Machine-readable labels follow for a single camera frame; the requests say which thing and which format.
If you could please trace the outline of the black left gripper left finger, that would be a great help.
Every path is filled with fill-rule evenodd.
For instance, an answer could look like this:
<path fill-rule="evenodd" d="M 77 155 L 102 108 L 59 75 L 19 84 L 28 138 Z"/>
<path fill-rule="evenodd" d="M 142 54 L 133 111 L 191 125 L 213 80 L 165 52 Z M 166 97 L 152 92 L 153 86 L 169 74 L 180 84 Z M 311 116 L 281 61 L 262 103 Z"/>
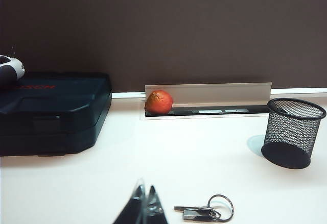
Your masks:
<path fill-rule="evenodd" d="M 145 200 L 144 181 L 139 179 L 132 190 L 129 200 L 113 223 L 142 223 Z"/>

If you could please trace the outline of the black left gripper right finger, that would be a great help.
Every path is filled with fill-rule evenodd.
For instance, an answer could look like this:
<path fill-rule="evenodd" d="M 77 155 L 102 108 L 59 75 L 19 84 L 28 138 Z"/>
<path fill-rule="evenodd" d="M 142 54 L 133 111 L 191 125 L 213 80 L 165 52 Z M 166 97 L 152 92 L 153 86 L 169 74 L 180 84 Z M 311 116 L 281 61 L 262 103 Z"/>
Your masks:
<path fill-rule="evenodd" d="M 147 223 L 168 224 L 159 196 L 152 185 L 147 198 Z"/>

